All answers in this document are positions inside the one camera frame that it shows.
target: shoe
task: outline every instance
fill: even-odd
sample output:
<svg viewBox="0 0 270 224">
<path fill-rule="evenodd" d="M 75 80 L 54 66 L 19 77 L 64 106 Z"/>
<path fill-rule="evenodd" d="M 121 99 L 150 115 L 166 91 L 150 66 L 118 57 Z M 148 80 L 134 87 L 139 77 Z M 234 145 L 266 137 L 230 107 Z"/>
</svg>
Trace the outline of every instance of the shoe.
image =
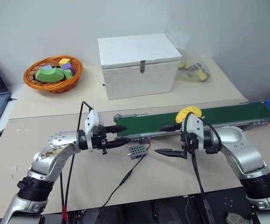
<svg viewBox="0 0 270 224">
<path fill-rule="evenodd" d="M 226 213 L 225 221 L 227 224 L 253 224 L 252 220 L 244 219 L 239 214 L 232 212 Z"/>
</svg>

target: green conveyor belt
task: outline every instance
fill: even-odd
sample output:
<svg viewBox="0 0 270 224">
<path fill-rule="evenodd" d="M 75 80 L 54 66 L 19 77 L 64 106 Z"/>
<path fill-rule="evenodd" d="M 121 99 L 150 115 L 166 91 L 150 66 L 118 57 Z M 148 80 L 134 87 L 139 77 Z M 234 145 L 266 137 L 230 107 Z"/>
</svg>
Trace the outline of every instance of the green conveyor belt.
<svg viewBox="0 0 270 224">
<path fill-rule="evenodd" d="M 176 123 L 176 115 L 177 112 L 132 118 L 121 118 L 116 121 L 116 124 L 128 127 L 126 131 L 119 133 L 120 136 L 157 132 L 158 128 L 164 125 Z M 215 125 L 243 120 L 270 118 L 270 109 L 264 103 L 252 103 L 202 109 L 202 116 L 205 116 L 205 119 L 210 124 Z"/>
</svg>

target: woven basket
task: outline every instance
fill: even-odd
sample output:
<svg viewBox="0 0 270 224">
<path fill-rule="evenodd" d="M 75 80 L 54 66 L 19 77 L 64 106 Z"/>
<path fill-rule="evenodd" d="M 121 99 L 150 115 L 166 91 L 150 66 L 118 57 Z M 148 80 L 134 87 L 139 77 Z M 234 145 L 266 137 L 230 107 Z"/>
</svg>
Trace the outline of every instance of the woven basket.
<svg viewBox="0 0 270 224">
<path fill-rule="evenodd" d="M 59 65 L 58 63 L 62 58 L 69 58 L 71 60 L 70 62 L 74 70 L 76 71 L 76 74 L 72 78 L 64 79 L 55 83 L 42 83 L 33 79 L 33 75 L 35 75 L 36 72 L 41 67 L 48 64 L 50 64 L 51 66 L 58 66 Z M 62 93 L 72 89 L 77 84 L 77 81 L 81 76 L 82 70 L 83 70 L 82 63 L 75 57 L 68 55 L 49 57 L 34 63 L 29 69 L 27 69 L 27 71 L 24 73 L 24 82 L 28 86 L 36 90 L 45 90 L 53 93 Z"/>
</svg>

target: box lid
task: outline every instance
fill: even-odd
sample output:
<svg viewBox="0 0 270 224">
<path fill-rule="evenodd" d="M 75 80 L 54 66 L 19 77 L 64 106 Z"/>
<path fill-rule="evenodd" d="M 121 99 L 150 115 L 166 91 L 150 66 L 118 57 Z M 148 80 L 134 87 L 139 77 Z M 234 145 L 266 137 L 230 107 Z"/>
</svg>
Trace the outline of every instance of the box lid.
<svg viewBox="0 0 270 224">
<path fill-rule="evenodd" d="M 99 38 L 99 56 L 103 69 L 179 61 L 182 55 L 165 34 Z"/>
</svg>

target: white storage box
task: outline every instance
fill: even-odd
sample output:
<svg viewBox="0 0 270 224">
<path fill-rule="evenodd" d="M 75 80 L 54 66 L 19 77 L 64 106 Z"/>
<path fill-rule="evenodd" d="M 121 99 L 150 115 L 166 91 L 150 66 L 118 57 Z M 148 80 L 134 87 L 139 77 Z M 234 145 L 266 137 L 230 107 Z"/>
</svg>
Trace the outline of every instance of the white storage box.
<svg viewBox="0 0 270 224">
<path fill-rule="evenodd" d="M 171 91 L 182 56 L 165 34 L 100 38 L 98 43 L 108 99 Z"/>
</svg>

